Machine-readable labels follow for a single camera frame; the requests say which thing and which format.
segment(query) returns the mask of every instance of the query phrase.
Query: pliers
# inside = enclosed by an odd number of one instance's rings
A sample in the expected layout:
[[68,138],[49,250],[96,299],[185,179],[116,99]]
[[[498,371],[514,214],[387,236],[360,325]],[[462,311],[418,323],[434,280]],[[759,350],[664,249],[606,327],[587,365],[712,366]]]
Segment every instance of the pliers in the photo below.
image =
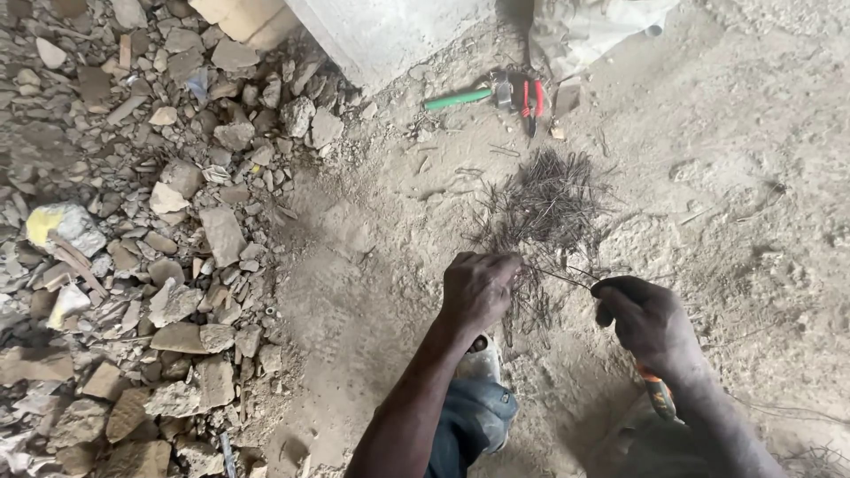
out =
[[531,80],[534,83],[535,97],[537,105],[534,111],[529,108],[529,80],[525,80],[523,85],[523,118],[529,118],[528,133],[531,138],[537,134],[537,118],[543,116],[543,85],[540,80]]

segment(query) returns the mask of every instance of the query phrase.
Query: dusty floor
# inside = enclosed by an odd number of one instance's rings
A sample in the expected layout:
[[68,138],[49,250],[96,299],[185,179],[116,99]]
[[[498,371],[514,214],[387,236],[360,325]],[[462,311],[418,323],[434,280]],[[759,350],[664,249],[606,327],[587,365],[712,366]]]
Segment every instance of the dusty floor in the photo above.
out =
[[[437,54],[428,95],[521,61],[522,14],[502,6],[498,23]],[[444,129],[417,143],[405,128],[424,83],[402,78],[377,95],[379,114],[347,128],[362,159],[299,171],[286,205],[299,220],[275,232],[292,250],[280,258],[280,334],[300,350],[303,376],[273,435],[258,438],[271,474],[291,475],[306,448],[318,475],[340,473],[439,308],[442,270],[468,248],[483,186],[456,170],[501,181],[541,144],[588,151],[609,171],[603,262],[684,297],[770,450],[850,456],[848,25],[838,2],[683,2],[663,36],[630,38],[591,68],[566,141],[529,144],[517,117],[481,104],[441,111]],[[522,335],[506,350],[521,411],[507,449],[475,475],[581,475],[641,393],[586,293],[571,294],[560,319],[550,350]]]

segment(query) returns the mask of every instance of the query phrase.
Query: green hammer handle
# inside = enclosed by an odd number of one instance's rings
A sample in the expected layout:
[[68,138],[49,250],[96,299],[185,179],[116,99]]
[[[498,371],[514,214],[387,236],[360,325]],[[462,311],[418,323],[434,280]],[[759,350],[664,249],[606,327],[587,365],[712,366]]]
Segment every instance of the green hammer handle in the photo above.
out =
[[492,94],[493,92],[489,88],[482,88],[467,93],[453,94],[452,96],[446,96],[438,100],[426,101],[424,105],[426,110],[438,110],[440,108],[445,108],[446,106],[460,105],[461,103],[482,100]]

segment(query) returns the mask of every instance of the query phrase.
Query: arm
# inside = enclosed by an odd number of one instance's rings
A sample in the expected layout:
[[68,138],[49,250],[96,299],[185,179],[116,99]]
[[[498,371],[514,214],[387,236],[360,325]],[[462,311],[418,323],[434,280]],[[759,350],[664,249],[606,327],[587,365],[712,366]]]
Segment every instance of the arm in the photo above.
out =
[[445,393],[473,341],[510,304],[517,255],[460,253],[445,271],[443,308],[360,439],[346,478],[422,476]]
[[591,294],[601,299],[597,323],[616,319],[623,347],[670,387],[712,476],[785,476],[714,379],[676,294],[631,276],[600,281]]

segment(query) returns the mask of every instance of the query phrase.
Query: dirty hand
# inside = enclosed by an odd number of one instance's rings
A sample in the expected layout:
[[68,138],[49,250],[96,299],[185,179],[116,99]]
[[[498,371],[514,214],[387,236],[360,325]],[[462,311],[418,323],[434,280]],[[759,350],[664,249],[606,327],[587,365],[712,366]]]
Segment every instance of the dirty hand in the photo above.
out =
[[519,254],[459,253],[443,275],[443,308],[437,321],[459,332],[482,333],[511,304]]
[[622,346],[657,377],[682,383],[706,367],[694,328],[670,289],[620,276],[597,282],[590,292],[601,300],[596,322],[607,327],[616,320]]

